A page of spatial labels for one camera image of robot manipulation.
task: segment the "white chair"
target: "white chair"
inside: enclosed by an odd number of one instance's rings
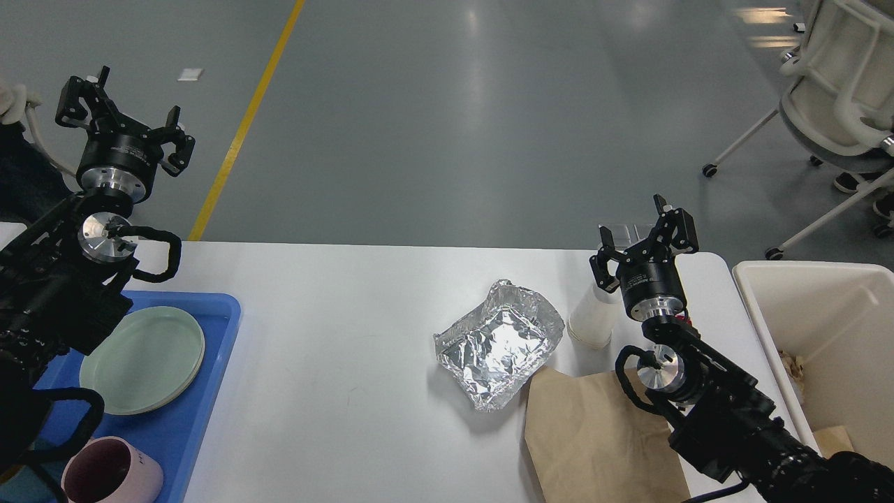
[[[795,80],[770,111],[702,174],[712,177],[733,151],[776,115],[813,155],[862,181],[857,192],[780,246],[768,260],[782,258],[801,241],[876,189],[894,184],[894,2],[820,0],[806,20],[800,47],[783,53],[780,72]],[[859,173],[885,173],[869,183]],[[878,237],[894,233],[894,220],[873,228]]]

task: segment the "white table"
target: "white table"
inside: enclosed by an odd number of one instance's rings
[[[476,413],[436,363],[432,334],[500,278],[567,316],[593,281],[589,255],[185,243],[175,279],[129,288],[226,292],[243,309],[186,501],[542,501],[522,440],[524,397]],[[164,247],[141,243],[138,258],[159,271]],[[699,253],[678,266],[704,340],[756,376],[790,423],[727,265]],[[572,376],[608,371],[626,344],[646,341],[624,318],[606,350],[564,337],[548,364]],[[693,494],[720,487],[684,471]],[[749,489],[725,501],[763,500]]]

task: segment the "aluminum foil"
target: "aluminum foil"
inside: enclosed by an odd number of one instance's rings
[[[481,305],[434,335],[438,362],[476,410],[502,409],[559,345],[565,323],[539,293],[501,279]]]

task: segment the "shoe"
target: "shoe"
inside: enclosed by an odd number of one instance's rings
[[[888,220],[894,219],[894,193],[877,200],[873,203],[873,211],[876,215]]]
[[[861,173],[860,176],[863,177],[867,182],[871,182],[875,180],[881,173],[873,172],[873,173]],[[852,174],[847,171],[835,177],[835,181],[832,182],[832,186],[836,189],[844,192],[845,194],[853,194],[856,193],[856,187],[860,184],[859,180],[857,180]]]

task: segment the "white bin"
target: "white bin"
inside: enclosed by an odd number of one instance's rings
[[[733,277],[799,436],[843,425],[855,451],[893,466],[894,273],[865,264],[746,261]],[[804,405],[777,347],[805,359]]]

